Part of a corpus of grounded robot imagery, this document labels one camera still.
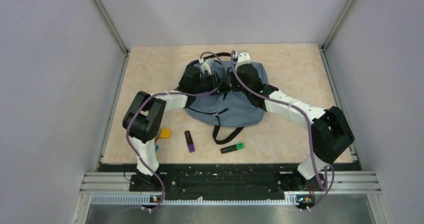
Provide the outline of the blue student backpack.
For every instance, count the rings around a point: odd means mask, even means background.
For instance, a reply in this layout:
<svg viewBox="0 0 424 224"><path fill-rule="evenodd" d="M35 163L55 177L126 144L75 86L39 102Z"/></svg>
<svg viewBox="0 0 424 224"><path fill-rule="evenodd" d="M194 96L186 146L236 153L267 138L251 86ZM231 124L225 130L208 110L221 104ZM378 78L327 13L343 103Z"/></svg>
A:
<svg viewBox="0 0 424 224"><path fill-rule="evenodd" d="M229 143L245 127L257 125L265 114L263 99L247 90L245 93L232 91L230 82L232 65L229 61L219 59L230 56L230 53L219 52L216 55L211 54L204 57L204 59L214 59L211 70L216 71L220 67L225 69L224 82L229 85L229 92L199 97L185 108L187 114L192 118L214 127L212 138L218 145ZM186 67L189 66L200 68L199 59L191 61Z"/></svg>

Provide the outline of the green highlighter pen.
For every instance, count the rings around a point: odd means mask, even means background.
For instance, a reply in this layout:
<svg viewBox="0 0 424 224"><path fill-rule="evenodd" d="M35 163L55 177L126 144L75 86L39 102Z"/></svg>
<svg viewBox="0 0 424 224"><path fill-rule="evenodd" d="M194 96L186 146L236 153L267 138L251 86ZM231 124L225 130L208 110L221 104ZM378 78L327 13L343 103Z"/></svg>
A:
<svg viewBox="0 0 424 224"><path fill-rule="evenodd" d="M240 142L237 144L233 144L230 146L226 146L220 149L220 153L221 154L227 154L227 153L231 153L231 152L235 152L235 151L239 151L245 148L244 143Z"/></svg>

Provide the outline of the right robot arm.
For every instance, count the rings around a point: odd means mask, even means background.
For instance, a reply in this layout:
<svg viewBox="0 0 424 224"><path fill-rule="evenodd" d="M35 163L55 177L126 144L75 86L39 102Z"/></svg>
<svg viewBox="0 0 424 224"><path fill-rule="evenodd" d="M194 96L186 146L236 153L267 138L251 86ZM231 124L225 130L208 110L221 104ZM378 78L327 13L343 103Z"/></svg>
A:
<svg viewBox="0 0 424 224"><path fill-rule="evenodd" d="M307 190L319 171L327 169L354 142L355 137L343 111L337 107L321 108L306 104L268 84L260 76L260 63L229 62L231 88L251 106L281 115L308 132L309 156L297 167L293 184Z"/></svg>

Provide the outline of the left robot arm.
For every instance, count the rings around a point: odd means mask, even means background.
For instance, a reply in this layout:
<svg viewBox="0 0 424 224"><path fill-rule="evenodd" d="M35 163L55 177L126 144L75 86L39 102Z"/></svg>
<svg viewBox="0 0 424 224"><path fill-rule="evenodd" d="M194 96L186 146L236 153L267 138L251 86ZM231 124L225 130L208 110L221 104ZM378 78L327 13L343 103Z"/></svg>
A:
<svg viewBox="0 0 424 224"><path fill-rule="evenodd" d="M149 191L160 186L157 175L159 162L156 157L155 137L161 127L164 113L175 109L185 109L197 98L218 94L224 86L226 70L202 70L188 66L175 90L149 94L139 91L134 97L122 126L126 130L126 140L137 158L137 174L141 184Z"/></svg>

